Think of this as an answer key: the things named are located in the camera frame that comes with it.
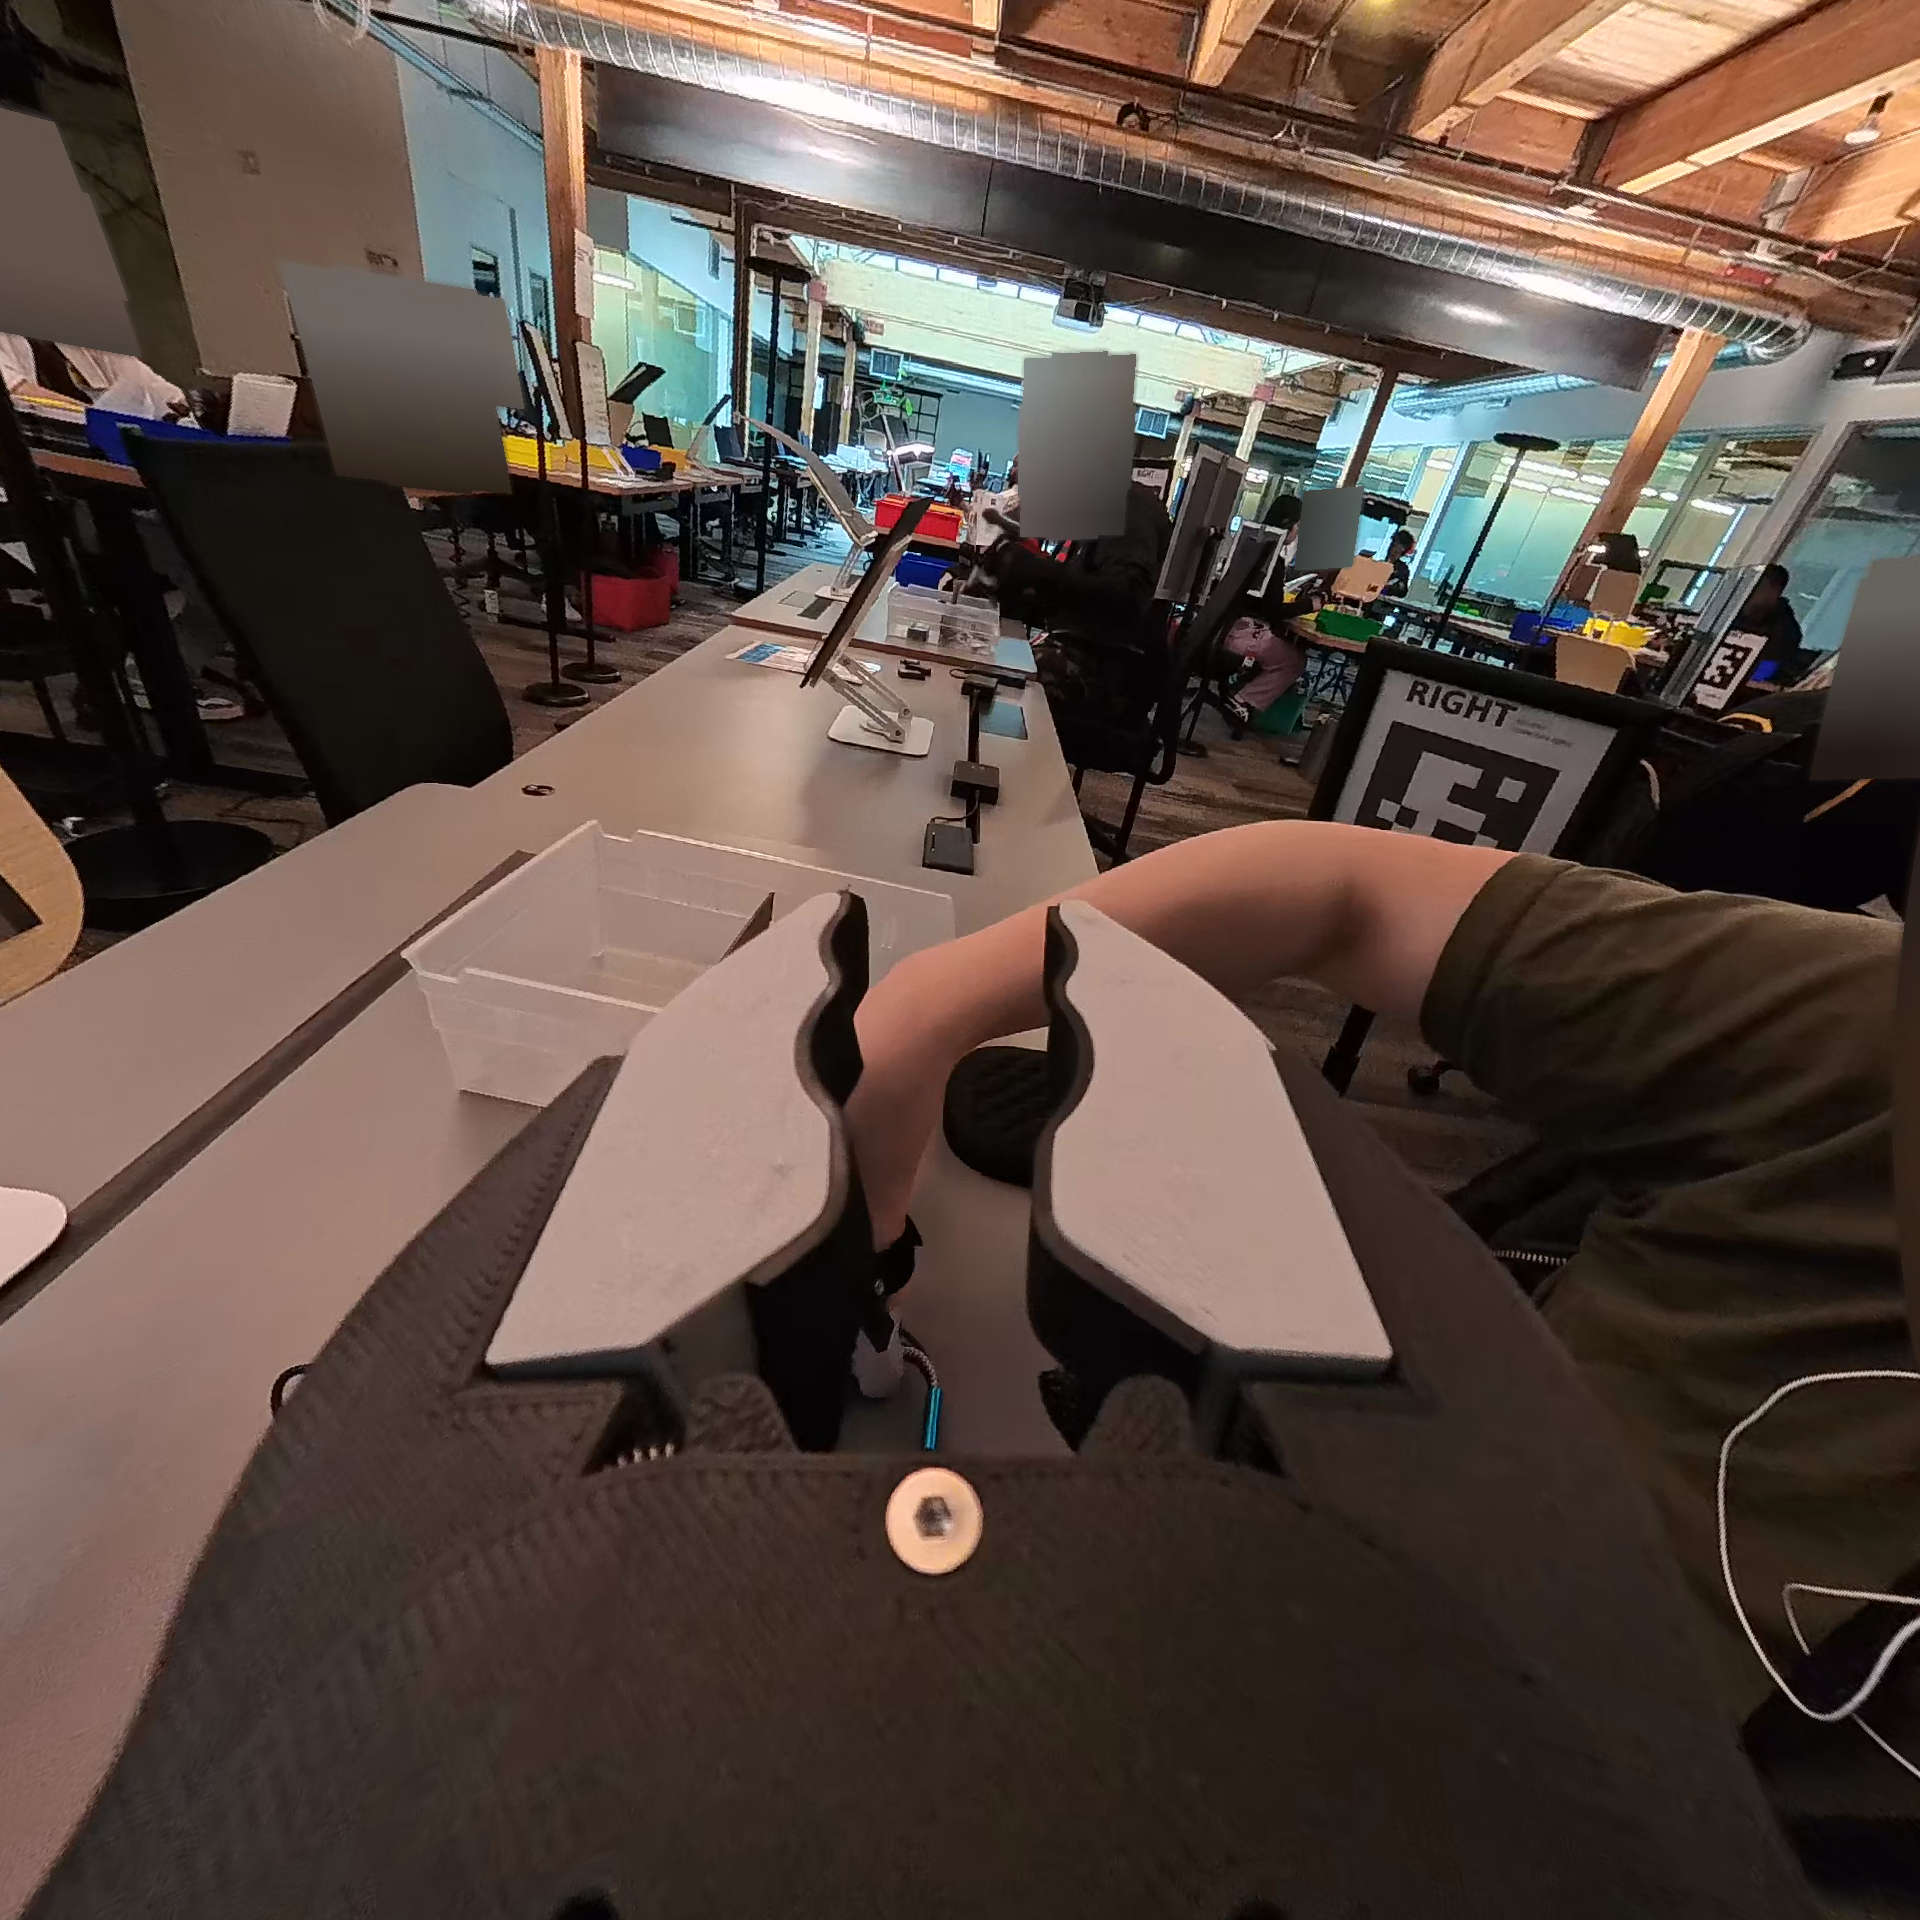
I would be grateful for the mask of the silver spiral duct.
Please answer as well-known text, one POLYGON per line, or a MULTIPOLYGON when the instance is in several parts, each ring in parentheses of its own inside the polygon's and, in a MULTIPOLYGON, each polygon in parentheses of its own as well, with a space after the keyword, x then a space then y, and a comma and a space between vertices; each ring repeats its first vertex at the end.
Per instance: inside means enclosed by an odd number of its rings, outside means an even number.
POLYGON ((1329 180, 1260 180, 1169 161, 1157 152, 1126 150, 1116 128, 1049 116, 1021 103, 993 101, 985 108, 968 108, 940 90, 870 86, 869 68, 832 43, 800 45, 808 63, 798 63, 759 51, 745 32, 693 36, 679 18, 668 18, 663 26, 628 25, 563 4, 460 4, 460 11, 499 38, 575 51, 649 81, 725 91, 843 131, 885 133, 1071 186, 1241 220, 1660 328, 1705 328, 1743 347, 1760 362, 1799 351, 1810 331, 1807 315, 1741 294, 1690 288, 1603 263, 1548 261, 1497 235, 1369 205, 1353 188, 1329 180))

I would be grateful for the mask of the tablet on white stand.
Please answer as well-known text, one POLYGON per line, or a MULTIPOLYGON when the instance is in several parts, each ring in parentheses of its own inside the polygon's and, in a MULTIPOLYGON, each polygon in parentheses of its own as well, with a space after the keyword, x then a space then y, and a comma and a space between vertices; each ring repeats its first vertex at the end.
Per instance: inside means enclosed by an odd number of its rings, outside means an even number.
POLYGON ((912 511, 902 513, 893 530, 878 531, 850 553, 828 588, 835 612, 808 653, 802 685, 827 685, 841 703, 828 726, 828 741, 837 744, 907 758, 925 758, 931 751, 931 721, 916 716, 870 663, 849 656, 849 642, 858 635, 875 595, 893 583, 899 555, 917 531, 921 506, 925 500, 916 500, 912 511))

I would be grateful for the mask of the wooden sign board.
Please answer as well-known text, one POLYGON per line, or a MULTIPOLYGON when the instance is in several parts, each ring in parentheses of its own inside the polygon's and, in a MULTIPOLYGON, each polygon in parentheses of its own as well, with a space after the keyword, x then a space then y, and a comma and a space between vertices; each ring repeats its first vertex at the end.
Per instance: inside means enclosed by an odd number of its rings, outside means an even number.
POLYGON ((51 981, 82 932, 79 875, 61 842, 2 773, 2 1005, 51 981))

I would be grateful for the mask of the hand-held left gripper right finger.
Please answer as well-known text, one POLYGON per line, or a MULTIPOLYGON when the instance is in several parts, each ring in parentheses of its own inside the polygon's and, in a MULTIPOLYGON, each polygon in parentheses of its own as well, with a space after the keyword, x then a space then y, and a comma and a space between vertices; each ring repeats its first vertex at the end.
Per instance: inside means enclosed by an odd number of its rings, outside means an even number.
POLYGON ((1045 994, 1039 1251, 1207 1375, 1383 1375, 1387 1327, 1261 1031, 1082 900, 1049 912, 1045 994))

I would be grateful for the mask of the black framed marker sign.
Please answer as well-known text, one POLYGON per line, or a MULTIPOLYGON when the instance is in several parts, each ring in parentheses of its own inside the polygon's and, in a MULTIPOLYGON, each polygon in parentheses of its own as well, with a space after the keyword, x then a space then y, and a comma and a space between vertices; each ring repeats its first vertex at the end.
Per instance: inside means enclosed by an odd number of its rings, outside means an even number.
POLYGON ((1583 857, 1663 716, 1649 700, 1371 641, 1309 815, 1583 857))

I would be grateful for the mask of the black floor lamp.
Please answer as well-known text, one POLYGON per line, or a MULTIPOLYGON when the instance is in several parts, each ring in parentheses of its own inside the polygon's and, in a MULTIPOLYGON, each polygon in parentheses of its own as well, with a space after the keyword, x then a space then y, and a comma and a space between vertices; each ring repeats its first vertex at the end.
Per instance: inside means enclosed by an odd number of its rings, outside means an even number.
POLYGON ((1453 612, 1460 604, 1460 595, 1466 588, 1470 573, 1476 568, 1476 563, 1480 560, 1487 542, 1490 541, 1493 526, 1497 525, 1497 517, 1499 517, 1499 510, 1503 506, 1509 492, 1513 490, 1513 483, 1515 483, 1523 461, 1559 452, 1558 440, 1546 437, 1546 435, 1538 435, 1538 433, 1515 431, 1515 428, 1503 428, 1503 431, 1495 433, 1495 445, 1499 445, 1506 452, 1509 461, 1506 461, 1506 466, 1499 476, 1499 486, 1490 495, 1490 505, 1487 510, 1482 526, 1477 530, 1476 541, 1466 553, 1466 560, 1460 564, 1458 577, 1449 586, 1449 594, 1443 595, 1437 614, 1432 615, 1432 622, 1430 622, 1432 635, 1439 635, 1449 630, 1453 612))

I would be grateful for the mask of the black stanchion post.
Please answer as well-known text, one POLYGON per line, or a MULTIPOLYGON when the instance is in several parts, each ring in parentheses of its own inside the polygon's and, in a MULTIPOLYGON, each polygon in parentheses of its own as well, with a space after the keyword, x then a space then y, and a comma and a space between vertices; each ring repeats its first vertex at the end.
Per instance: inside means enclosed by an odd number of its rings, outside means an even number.
POLYGON ((588 396, 587 396, 587 376, 582 372, 585 362, 575 358, 571 368, 571 400, 572 400, 572 425, 577 433, 572 437, 572 466, 577 481, 579 495, 579 530, 577 530, 577 552, 575 552, 575 573, 577 573, 577 612, 579 612, 579 630, 585 653, 579 660, 563 667, 563 675, 582 686, 607 686, 620 685, 620 670, 611 663, 600 660, 597 645, 597 620, 595 620, 595 566, 597 566, 597 513, 592 505, 590 492, 590 437, 588 437, 588 396))
MULTIPOLYGON (((547 394, 540 372, 523 372, 522 392, 529 402, 530 433, 547 437, 547 394)), ((540 615, 547 650, 547 674, 523 691, 529 705, 549 712, 575 712, 588 705, 588 688, 571 682, 561 671, 561 630, 567 624, 561 583, 560 510, 553 483, 547 474, 535 478, 537 503, 537 555, 540 555, 540 615)))

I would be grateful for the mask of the clear lidded box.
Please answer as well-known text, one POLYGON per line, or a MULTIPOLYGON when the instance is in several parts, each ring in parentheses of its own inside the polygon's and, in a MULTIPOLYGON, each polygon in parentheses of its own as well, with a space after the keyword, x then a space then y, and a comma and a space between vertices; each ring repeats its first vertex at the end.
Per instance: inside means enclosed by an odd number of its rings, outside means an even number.
POLYGON ((885 635, 893 645, 987 656, 999 630, 999 612, 987 598, 896 583, 885 600, 885 635))

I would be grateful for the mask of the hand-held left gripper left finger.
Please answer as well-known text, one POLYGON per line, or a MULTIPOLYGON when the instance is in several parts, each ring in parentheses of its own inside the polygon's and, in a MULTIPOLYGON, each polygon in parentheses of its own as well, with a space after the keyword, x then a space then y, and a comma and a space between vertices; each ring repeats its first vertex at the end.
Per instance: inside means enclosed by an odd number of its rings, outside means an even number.
POLYGON ((861 897, 812 896, 640 1028, 499 1313, 489 1371, 638 1360, 827 1242, 850 1197, 843 1048, 869 943, 861 897))

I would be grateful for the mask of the person's right forearm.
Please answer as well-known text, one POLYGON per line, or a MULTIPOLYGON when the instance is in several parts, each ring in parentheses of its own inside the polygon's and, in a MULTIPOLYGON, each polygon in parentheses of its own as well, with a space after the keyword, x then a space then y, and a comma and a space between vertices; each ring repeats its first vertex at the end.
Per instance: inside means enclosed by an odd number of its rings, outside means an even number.
MULTIPOLYGON (((1058 904, 1106 916, 1225 995, 1309 981, 1411 1021, 1462 916, 1509 863, 1506 852, 1417 835, 1268 823, 1163 846, 1058 904)), ((847 1134, 878 1251, 903 1233, 950 1070, 975 1047, 1041 1025, 1049 912, 1039 903, 920 950, 863 995, 847 1134)))

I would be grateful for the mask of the black office chair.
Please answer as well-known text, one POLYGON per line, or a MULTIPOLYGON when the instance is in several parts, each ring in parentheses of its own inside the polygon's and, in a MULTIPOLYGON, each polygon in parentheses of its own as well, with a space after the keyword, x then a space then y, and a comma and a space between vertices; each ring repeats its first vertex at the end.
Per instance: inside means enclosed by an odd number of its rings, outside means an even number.
POLYGON ((337 476, 322 442, 127 445, 326 825, 511 764, 508 708, 395 486, 337 476))
POLYGON ((1062 631, 1038 647, 1039 685, 1072 792, 1079 792, 1085 773, 1131 780, 1116 826, 1082 817, 1090 848, 1112 865, 1129 856, 1146 790, 1173 773, 1186 685, 1203 651, 1199 637, 1119 647, 1062 631))

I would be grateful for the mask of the clear plastic divided bin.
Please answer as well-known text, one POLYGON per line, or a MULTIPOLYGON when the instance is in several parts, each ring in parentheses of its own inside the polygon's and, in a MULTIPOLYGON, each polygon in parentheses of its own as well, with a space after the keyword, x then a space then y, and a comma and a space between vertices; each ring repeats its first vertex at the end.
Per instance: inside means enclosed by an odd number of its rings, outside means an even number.
POLYGON ((401 953, 460 1091, 540 1108, 802 903, 869 904, 870 974, 952 937, 950 896, 663 834, 569 831, 401 953))

